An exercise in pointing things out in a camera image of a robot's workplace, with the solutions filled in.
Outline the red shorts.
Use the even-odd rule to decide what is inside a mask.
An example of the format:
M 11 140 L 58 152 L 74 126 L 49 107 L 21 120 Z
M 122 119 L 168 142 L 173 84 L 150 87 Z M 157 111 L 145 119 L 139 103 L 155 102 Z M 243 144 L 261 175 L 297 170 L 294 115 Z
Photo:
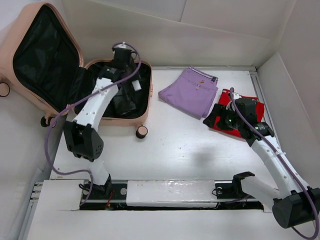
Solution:
M 224 88 L 222 90 L 222 93 L 220 95 L 220 98 L 218 100 L 218 104 L 220 105 L 223 105 L 223 106 L 229 106 L 230 105 L 230 97 L 229 97 L 229 93 L 230 93 L 230 90 L 229 89 L 226 89 Z M 251 99 L 255 102 L 255 108 L 256 108 L 256 114 L 257 114 L 257 120 L 259 122 L 262 121 L 263 117 L 264 117 L 264 112 L 265 112 L 265 104 L 264 103 L 261 103 L 259 101 L 259 99 L 257 97 L 253 97 L 253 96 L 245 96 L 245 95 L 241 95 L 242 98 L 244 99 Z M 227 135 L 231 135 L 231 136 L 234 136 L 234 137 L 238 137 L 238 138 L 241 138 L 241 134 L 238 130 L 234 129 L 234 130 L 219 130 L 217 128 L 217 122 L 219 120 L 219 117 L 217 117 L 216 121 L 215 121 L 215 125 L 213 128 L 210 128 L 210 129 L 213 129 L 215 131 L 219 131 L 219 132 L 222 132 L 222 133 L 225 133 Z

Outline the purple shorts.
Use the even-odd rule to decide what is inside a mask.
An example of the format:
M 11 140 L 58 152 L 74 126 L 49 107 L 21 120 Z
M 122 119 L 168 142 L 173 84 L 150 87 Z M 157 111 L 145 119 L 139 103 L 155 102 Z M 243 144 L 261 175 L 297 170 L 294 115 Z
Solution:
M 206 118 L 218 91 L 218 77 L 193 66 L 184 69 L 158 97 L 176 109 L 197 119 Z

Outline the black pouch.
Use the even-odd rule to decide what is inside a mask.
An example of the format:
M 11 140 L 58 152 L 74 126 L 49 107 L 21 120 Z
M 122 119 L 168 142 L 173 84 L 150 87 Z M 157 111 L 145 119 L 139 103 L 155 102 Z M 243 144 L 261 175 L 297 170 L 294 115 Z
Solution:
M 128 117 L 136 109 L 134 88 L 131 83 L 123 83 L 112 99 L 113 116 L 117 118 Z

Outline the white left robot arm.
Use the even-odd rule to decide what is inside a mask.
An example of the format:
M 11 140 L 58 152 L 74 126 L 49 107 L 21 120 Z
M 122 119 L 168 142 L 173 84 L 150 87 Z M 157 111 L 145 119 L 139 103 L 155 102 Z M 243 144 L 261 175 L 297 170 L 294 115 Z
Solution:
M 134 62 L 137 51 L 125 42 L 115 44 L 112 51 L 111 63 L 97 75 L 91 94 L 80 103 L 81 110 L 63 126 L 68 151 L 76 158 L 90 162 L 87 168 L 90 181 L 88 185 L 82 185 L 82 189 L 103 199 L 112 192 L 112 180 L 100 158 L 104 149 L 104 142 L 98 134 L 100 121 L 111 102 L 121 115 L 136 110 L 134 97 L 142 90 L 138 72 L 142 63 Z

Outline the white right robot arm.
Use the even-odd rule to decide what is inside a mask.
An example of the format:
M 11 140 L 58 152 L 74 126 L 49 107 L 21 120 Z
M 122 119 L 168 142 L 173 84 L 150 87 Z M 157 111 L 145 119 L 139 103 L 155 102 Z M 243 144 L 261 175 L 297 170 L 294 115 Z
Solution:
M 239 98 L 228 105 L 216 103 L 203 123 L 225 131 L 237 130 L 260 157 L 276 188 L 252 172 L 235 174 L 231 191 L 237 197 L 250 195 L 271 209 L 284 229 L 316 221 L 320 212 L 320 189 L 312 188 L 293 168 L 281 150 L 270 126 L 258 119 L 257 101 Z

